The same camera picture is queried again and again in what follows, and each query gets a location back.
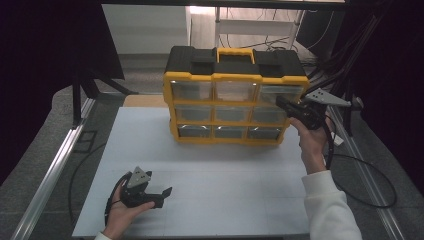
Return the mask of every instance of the storage organizer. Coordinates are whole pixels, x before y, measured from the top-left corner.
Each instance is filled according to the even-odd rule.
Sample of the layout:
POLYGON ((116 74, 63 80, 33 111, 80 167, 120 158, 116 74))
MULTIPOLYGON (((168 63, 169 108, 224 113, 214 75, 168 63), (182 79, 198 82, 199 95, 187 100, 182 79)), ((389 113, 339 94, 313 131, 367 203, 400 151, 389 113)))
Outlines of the storage organizer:
POLYGON ((171 133, 187 143, 280 144, 290 123, 275 99, 308 87, 292 50, 175 46, 163 79, 171 133))

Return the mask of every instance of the transparent drawer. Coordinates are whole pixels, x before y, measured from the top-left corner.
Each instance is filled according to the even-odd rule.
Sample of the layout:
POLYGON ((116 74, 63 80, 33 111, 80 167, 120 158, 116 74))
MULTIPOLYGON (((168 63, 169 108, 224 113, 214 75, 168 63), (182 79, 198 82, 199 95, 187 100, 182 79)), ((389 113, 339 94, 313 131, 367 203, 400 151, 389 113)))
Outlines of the transparent drawer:
POLYGON ((177 121, 209 121, 211 110, 208 105, 175 105, 177 121))
POLYGON ((178 134, 180 137, 209 138, 211 136, 211 127, 180 124, 178 125, 178 134))
POLYGON ((247 121, 250 107, 215 106, 216 121, 247 121))
POLYGON ((246 127, 215 126, 216 138, 243 138, 246 127))
POLYGON ((277 96, 283 96, 289 101, 296 101, 302 92, 302 86, 262 85, 259 90, 258 102, 275 105, 277 96))
POLYGON ((282 123, 287 115, 278 107, 255 107, 252 113, 252 122, 257 123, 282 123))
POLYGON ((277 127, 249 127, 247 138, 277 140, 280 133, 281 128, 277 127))
POLYGON ((171 81, 172 96, 177 100, 211 100, 211 82, 171 81))
POLYGON ((250 82, 217 82, 216 99, 218 101, 253 101, 256 84, 250 82))

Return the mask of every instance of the human hand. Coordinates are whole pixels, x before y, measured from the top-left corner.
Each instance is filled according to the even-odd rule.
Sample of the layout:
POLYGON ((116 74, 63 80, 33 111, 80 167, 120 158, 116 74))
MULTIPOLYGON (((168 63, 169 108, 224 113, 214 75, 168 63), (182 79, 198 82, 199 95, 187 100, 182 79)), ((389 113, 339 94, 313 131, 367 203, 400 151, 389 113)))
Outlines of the human hand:
POLYGON ((113 195, 112 203, 114 204, 110 209, 108 223, 103 231, 103 235, 110 239, 120 239, 137 215, 155 206, 154 202, 144 203, 134 208, 125 206, 125 204, 119 201, 124 182, 125 180, 119 184, 113 195))
MULTIPOLYGON (((330 126, 330 120, 326 118, 326 124, 330 126)), ((327 135, 321 127, 317 130, 309 130, 303 123, 290 118, 290 123, 297 129, 300 141, 299 146, 302 150, 301 158, 308 174, 327 170, 324 164, 323 150, 327 143, 327 135)))

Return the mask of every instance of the white wall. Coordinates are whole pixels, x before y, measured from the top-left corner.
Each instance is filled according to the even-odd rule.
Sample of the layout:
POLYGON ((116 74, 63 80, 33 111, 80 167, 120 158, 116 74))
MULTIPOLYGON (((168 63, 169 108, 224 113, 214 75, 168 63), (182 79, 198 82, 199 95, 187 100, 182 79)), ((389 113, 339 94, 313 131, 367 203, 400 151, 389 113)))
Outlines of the white wall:
POLYGON ((189 45, 187 7, 102 6, 118 54, 166 54, 172 46, 189 45))

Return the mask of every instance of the white sleeve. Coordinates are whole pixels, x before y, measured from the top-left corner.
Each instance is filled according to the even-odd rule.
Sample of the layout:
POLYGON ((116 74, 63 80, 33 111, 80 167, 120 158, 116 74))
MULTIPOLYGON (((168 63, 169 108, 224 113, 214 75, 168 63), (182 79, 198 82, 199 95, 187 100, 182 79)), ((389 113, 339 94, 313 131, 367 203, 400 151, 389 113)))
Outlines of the white sleeve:
POLYGON ((330 171, 302 178, 311 240, 362 239, 346 194, 334 184, 330 171))
POLYGON ((105 235, 103 235, 103 233, 99 232, 94 240, 112 240, 112 239, 106 237, 105 235))

